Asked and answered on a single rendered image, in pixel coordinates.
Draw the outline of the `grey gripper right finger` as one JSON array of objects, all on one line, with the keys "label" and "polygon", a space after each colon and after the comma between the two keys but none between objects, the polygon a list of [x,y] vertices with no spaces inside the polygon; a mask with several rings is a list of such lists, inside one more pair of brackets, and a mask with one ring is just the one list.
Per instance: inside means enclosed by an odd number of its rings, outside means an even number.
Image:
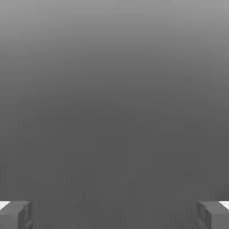
[{"label": "grey gripper right finger", "polygon": [[229,201],[198,201],[197,229],[229,229]]}]

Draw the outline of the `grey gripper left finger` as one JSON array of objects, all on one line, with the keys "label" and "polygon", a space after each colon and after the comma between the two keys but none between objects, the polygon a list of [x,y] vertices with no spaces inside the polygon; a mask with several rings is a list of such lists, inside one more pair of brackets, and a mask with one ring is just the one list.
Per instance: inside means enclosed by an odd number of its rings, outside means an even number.
[{"label": "grey gripper left finger", "polygon": [[34,229],[33,202],[0,201],[0,229]]}]

